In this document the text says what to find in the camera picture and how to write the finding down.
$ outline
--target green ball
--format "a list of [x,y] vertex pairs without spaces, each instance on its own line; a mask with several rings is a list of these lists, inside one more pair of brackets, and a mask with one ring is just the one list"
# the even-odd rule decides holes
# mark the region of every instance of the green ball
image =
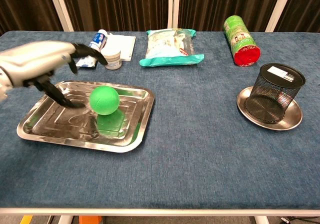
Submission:
[[118,92],[110,86],[99,86],[90,95],[90,106],[99,115],[114,113],[120,103]]

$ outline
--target small jar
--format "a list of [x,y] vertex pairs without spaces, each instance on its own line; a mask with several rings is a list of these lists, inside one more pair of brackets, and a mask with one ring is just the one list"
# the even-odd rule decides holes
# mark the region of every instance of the small jar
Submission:
[[101,54],[104,56],[108,65],[105,68],[109,70],[119,69],[122,65],[120,54],[121,50],[117,48],[103,48]]

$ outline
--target red lid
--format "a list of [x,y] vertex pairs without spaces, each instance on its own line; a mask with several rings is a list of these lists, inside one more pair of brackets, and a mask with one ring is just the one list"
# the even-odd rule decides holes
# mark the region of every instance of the red lid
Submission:
[[248,67],[258,61],[260,48],[256,45],[247,45],[234,54],[234,62],[240,67]]

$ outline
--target green can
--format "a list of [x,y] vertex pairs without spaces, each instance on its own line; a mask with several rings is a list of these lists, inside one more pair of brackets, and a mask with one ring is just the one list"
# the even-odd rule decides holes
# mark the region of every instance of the green can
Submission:
[[250,35],[244,21],[238,15],[229,16],[223,24],[235,64],[247,67],[258,61],[260,48]]

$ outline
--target brown curtain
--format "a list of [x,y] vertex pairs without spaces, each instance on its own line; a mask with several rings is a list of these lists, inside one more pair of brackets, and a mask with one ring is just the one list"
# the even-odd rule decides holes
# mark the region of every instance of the brown curtain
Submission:
[[168,26],[168,0],[65,0],[75,31],[146,31]]
[[0,34],[12,30],[63,31],[52,0],[0,0]]
[[180,0],[178,27],[222,31],[224,21],[241,16],[249,31],[264,32],[277,0]]
[[274,31],[320,33],[320,0],[288,0]]

